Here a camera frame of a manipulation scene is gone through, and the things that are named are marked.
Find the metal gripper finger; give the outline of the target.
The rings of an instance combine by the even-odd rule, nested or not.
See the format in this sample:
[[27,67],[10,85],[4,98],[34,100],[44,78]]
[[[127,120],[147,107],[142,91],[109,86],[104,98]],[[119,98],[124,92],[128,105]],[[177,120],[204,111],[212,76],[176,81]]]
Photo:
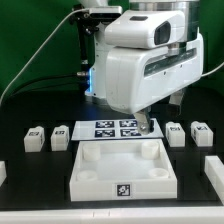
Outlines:
[[170,95],[169,103],[172,105],[181,105],[184,96],[184,90],[181,89]]
[[137,121],[138,131],[142,135],[147,135],[150,133],[150,117],[147,112],[139,111],[134,114]]

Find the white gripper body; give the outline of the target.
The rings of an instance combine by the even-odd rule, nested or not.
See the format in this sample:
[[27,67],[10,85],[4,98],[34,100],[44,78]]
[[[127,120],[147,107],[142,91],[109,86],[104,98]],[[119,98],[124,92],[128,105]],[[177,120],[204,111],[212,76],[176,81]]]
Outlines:
[[167,59],[168,47],[152,50],[113,48],[106,60],[106,99],[109,106],[134,114],[196,82],[203,70],[203,37],[198,34],[186,46],[193,56],[157,70]]

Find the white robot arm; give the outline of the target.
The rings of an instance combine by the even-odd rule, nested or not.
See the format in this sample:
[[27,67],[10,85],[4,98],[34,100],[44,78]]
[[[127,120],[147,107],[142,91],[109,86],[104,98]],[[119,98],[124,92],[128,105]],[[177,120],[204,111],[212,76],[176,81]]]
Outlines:
[[200,0],[79,0],[84,18],[97,22],[95,63],[86,95],[132,114],[138,130],[152,130],[150,106],[171,97],[179,105],[184,88],[202,77],[204,45]]

